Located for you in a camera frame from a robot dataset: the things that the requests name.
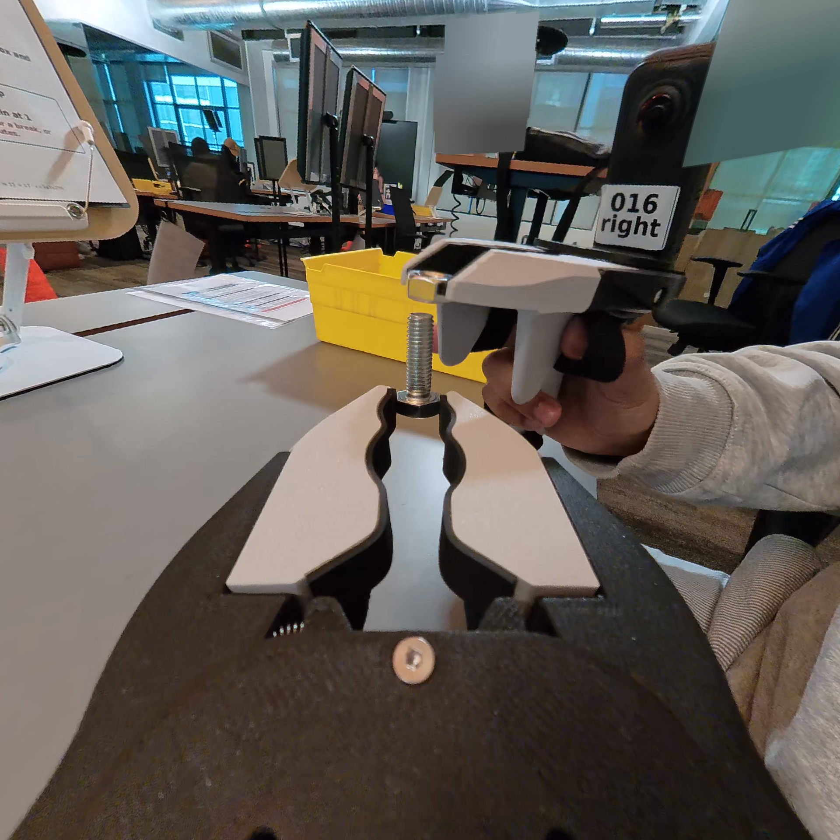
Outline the person's right hand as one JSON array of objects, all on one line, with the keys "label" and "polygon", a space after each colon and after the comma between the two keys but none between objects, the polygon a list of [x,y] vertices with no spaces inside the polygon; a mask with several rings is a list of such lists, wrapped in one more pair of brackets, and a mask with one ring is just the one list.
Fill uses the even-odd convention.
[{"label": "person's right hand", "polygon": [[623,326],[625,365],[614,382],[600,383],[566,375],[557,396],[541,392],[530,402],[511,395],[514,339],[490,353],[482,365],[484,403],[501,421],[545,434],[586,455],[623,458],[646,445],[659,407],[657,380],[646,361],[643,325]]}]

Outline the black computer monitor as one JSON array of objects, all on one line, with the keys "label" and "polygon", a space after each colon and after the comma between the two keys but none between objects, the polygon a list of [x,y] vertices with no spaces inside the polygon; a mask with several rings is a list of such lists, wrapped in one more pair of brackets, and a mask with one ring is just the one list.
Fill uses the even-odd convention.
[{"label": "black computer monitor", "polygon": [[352,66],[346,76],[339,132],[339,178],[342,186],[364,192],[368,152],[376,153],[385,111],[385,91]]},{"label": "black computer monitor", "polygon": [[400,186],[413,195],[417,146],[416,121],[384,121],[375,167],[386,185]]},{"label": "black computer monitor", "polygon": [[307,184],[332,182],[330,141],[339,129],[340,53],[307,21],[300,36],[297,170]]}]

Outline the wooden document stand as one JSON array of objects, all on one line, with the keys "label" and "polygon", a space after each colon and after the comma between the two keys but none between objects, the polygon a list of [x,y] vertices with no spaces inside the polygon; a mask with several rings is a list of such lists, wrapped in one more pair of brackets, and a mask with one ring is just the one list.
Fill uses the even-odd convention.
[{"label": "wooden document stand", "polygon": [[1,314],[3,399],[103,370],[123,359],[121,351],[75,334],[25,326],[25,293],[35,244],[116,238],[135,225],[139,214],[133,185],[37,6],[34,2],[18,2],[56,63],[71,100],[92,124],[96,147],[119,185],[125,205],[8,200],[1,195],[1,244],[6,256]]}]

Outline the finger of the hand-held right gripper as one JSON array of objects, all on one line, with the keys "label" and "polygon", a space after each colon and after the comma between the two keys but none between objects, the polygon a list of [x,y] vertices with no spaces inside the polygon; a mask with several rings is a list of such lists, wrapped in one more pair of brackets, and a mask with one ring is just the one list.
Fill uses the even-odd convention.
[{"label": "finger of the hand-held right gripper", "polygon": [[445,238],[412,257],[401,277],[502,277],[510,265],[527,257],[527,248],[489,240]]},{"label": "finger of the hand-held right gripper", "polygon": [[503,309],[587,309],[602,280],[600,260],[566,255],[484,254],[457,271],[443,299]]}]

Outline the silver ceiling duct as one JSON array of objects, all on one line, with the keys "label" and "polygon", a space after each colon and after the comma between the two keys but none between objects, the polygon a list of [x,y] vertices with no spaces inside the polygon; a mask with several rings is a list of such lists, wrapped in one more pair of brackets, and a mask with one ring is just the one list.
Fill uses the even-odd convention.
[{"label": "silver ceiling duct", "polygon": [[453,16],[537,12],[543,18],[602,10],[649,11],[654,2],[635,1],[155,1],[150,15],[168,28],[286,27],[308,20],[321,24],[386,20],[419,22]]}]

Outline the person's right forearm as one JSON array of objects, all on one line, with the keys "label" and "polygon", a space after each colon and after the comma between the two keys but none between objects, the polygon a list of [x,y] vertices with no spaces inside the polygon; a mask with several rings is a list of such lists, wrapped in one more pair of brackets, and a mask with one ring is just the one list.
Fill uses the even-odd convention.
[{"label": "person's right forearm", "polygon": [[697,504],[838,514],[838,342],[693,353],[642,371],[658,395],[646,442],[624,457],[563,443],[583,471]]}]

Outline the white card sheet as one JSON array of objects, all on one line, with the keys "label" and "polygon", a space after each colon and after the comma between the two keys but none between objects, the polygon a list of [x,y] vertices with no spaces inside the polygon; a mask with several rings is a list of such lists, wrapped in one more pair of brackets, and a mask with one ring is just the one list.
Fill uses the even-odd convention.
[{"label": "white card sheet", "polygon": [[146,286],[197,277],[205,243],[177,224],[161,220],[152,248]]}]

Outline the laminated paper sheet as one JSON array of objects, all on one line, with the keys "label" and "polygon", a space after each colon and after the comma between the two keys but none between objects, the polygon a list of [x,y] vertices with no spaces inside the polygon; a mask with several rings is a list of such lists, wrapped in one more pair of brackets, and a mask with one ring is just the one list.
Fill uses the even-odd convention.
[{"label": "laminated paper sheet", "polygon": [[307,291],[237,275],[171,281],[135,288],[129,294],[268,329],[313,314]]}]

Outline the black bag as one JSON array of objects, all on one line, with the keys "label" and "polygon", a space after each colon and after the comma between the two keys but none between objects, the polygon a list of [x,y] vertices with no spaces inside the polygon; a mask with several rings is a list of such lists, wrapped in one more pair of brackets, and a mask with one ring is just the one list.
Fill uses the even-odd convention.
[{"label": "black bag", "polygon": [[603,167],[610,159],[612,148],[578,134],[527,127],[523,150],[517,159],[557,165]]}]

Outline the wooden top standing desk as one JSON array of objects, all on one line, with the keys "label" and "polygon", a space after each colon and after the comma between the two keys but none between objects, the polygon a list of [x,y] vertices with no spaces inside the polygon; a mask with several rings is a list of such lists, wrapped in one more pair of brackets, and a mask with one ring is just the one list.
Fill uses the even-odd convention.
[{"label": "wooden top standing desk", "polygon": [[605,166],[558,164],[520,160],[511,153],[498,157],[486,154],[437,154],[436,162],[454,173],[456,184],[463,176],[476,176],[496,187],[497,222],[494,239],[517,243],[527,199],[536,198],[532,221],[525,239],[527,245],[546,242],[541,236],[546,208],[550,201],[566,202],[556,225],[553,242],[569,233],[584,196],[597,193],[607,176]]}]

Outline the long wooden office table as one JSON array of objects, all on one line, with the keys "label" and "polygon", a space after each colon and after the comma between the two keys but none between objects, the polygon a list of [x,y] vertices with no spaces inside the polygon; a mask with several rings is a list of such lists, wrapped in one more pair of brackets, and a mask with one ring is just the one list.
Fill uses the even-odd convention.
[{"label": "long wooden office table", "polygon": [[160,197],[154,203],[166,211],[206,219],[210,265],[216,275],[226,270],[224,248],[218,235],[218,229],[223,224],[261,225],[268,228],[270,237],[278,240],[318,236],[338,248],[345,241],[350,241],[357,231],[364,229],[364,217],[360,214],[342,214],[335,224],[330,215],[300,213],[290,207],[188,202]]}]

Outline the person's white striped shirt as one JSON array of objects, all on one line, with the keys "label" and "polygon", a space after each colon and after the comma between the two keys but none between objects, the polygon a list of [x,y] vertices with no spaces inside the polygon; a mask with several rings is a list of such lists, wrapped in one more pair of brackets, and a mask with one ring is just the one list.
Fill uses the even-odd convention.
[{"label": "person's white striped shirt", "polygon": [[721,593],[729,582],[729,575],[697,563],[678,559],[660,549],[644,547],[667,574],[703,633],[708,635],[712,616]]}]

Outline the steel hex bolt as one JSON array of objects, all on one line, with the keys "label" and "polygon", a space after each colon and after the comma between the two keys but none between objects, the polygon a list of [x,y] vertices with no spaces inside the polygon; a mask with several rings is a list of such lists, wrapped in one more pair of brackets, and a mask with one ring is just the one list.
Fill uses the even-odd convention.
[{"label": "steel hex bolt", "polygon": [[396,411],[406,417],[438,415],[439,394],[433,391],[434,318],[413,312],[406,326],[406,383],[396,392]]}]

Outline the steel hex nut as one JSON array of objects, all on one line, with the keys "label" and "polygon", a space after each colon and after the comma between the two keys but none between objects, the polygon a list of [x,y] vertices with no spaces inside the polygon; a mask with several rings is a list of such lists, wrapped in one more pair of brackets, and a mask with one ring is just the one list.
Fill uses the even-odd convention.
[{"label": "steel hex nut", "polygon": [[413,300],[438,304],[446,297],[452,275],[430,269],[412,269],[406,274],[406,294]]}]

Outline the blue jacket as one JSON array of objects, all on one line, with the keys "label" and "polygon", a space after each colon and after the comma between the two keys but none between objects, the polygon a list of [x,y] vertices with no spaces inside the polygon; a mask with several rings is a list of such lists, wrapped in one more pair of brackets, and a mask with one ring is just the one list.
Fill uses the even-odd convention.
[{"label": "blue jacket", "polygon": [[829,340],[839,320],[839,202],[825,200],[759,249],[728,306],[749,325],[726,350]]}]

